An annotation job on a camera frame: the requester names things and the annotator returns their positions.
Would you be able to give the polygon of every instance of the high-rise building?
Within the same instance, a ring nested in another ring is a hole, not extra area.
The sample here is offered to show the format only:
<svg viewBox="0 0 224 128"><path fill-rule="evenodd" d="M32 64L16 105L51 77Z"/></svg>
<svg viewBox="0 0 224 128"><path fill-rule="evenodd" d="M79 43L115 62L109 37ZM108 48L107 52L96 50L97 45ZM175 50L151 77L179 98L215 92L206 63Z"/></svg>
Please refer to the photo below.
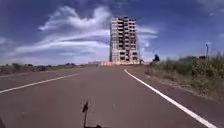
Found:
<svg viewBox="0 0 224 128"><path fill-rule="evenodd" d="M109 60L117 64L139 63L140 52L135 20L128 17L111 20Z"/></svg>

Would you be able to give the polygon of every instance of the tree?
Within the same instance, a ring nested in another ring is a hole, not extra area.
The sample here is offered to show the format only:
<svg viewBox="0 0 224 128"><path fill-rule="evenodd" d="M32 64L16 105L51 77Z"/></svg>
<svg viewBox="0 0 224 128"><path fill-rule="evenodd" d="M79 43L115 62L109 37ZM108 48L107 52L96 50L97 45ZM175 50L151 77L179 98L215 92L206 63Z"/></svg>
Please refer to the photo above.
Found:
<svg viewBox="0 0 224 128"><path fill-rule="evenodd" d="M12 66L13 66L16 70L18 70L18 69L21 68L21 65L19 65L18 63L13 63Z"/></svg>
<svg viewBox="0 0 224 128"><path fill-rule="evenodd" d="M154 59L152 60L153 62L159 62L160 61L160 58L157 54L155 54L155 57Z"/></svg>
<svg viewBox="0 0 224 128"><path fill-rule="evenodd" d="M27 64L27 66L32 67L33 65L32 64Z"/></svg>

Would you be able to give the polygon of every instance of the utility pole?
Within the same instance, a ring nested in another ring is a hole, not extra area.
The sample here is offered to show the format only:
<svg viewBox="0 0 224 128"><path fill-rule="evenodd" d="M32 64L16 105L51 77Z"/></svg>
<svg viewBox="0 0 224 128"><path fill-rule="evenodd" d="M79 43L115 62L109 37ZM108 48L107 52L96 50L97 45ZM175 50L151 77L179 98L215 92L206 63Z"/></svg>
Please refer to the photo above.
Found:
<svg viewBox="0 0 224 128"><path fill-rule="evenodd" d="M209 45L211 44L211 42L207 42L205 45L206 45L206 59L208 59L209 55L208 55L208 52L209 52Z"/></svg>
<svg viewBox="0 0 224 128"><path fill-rule="evenodd" d="M209 46L208 46L208 43L206 43L206 58L208 58L208 50L209 50Z"/></svg>

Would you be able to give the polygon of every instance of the white lane marking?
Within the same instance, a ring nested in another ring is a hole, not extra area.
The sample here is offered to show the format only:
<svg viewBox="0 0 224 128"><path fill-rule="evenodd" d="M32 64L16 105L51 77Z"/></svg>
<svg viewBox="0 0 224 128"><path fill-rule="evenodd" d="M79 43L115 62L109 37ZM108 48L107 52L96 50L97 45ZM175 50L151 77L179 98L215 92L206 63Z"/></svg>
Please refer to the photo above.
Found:
<svg viewBox="0 0 224 128"><path fill-rule="evenodd" d="M60 70L49 70L49 71L40 71L40 72L26 72L26 73L12 74L12 75L4 75L4 76L0 76L0 78L22 76L22 75L26 75L26 74L35 74L35 73L61 72L61 71L67 71L67 70L74 70L74 69L60 69Z"/></svg>
<svg viewBox="0 0 224 128"><path fill-rule="evenodd" d="M48 79L48 80L44 80L44 81L40 81L40 82L36 82L36 83L32 83L32 84L27 84L27 85L23 85L23 86L20 86L20 87L15 87L15 88L2 90L2 91L0 91L0 94L5 93L5 92L9 92L9 91L14 91L14 90L26 88L26 87L35 86L37 84L42 84L42 83L47 83L47 82L51 82L51 81L55 81L55 80L59 80L59 79L64 79L64 78L75 76L75 75L78 75L78 73L72 74L72 75L67 75L67 76L61 76L61 77L57 77L57 78L53 78L53 79Z"/></svg>
<svg viewBox="0 0 224 128"><path fill-rule="evenodd" d="M161 93L160 91L156 90L155 88L153 88L152 86L148 85L147 83L143 82L142 80L138 79L137 77L135 77L134 75L132 75L131 73L129 73L126 69L124 71L128 75L130 75L131 77L133 77L134 79L136 79L137 81L139 81L140 83L144 84L146 87L148 87L149 89L151 89L152 91L154 91L155 93L157 93L158 95L160 95L162 98L166 99L167 101L169 101L170 103L172 103L173 105L175 105L176 107L178 107L180 110L182 110L183 112L185 112L188 115L190 115L191 117L193 117L195 120L197 120L201 124L205 125L208 128L217 128L215 125L213 125L212 123L210 123L207 120L203 119L202 117L200 117L196 113L194 113L191 110L187 109L183 105L177 103L176 101L174 101L170 97L164 95L163 93Z"/></svg>

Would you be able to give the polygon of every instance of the road shoulder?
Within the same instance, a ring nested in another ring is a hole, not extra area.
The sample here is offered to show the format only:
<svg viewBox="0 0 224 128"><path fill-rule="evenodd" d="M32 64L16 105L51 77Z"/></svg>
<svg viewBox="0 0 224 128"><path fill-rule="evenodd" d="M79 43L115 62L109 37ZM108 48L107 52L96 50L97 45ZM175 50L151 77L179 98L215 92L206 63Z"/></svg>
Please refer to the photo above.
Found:
<svg viewBox="0 0 224 128"><path fill-rule="evenodd" d="M149 78L144 71L139 68L128 67L128 72L138 77L153 88L184 105L218 127L224 127L224 105L216 101L197 96L192 92L160 83L155 79Z"/></svg>

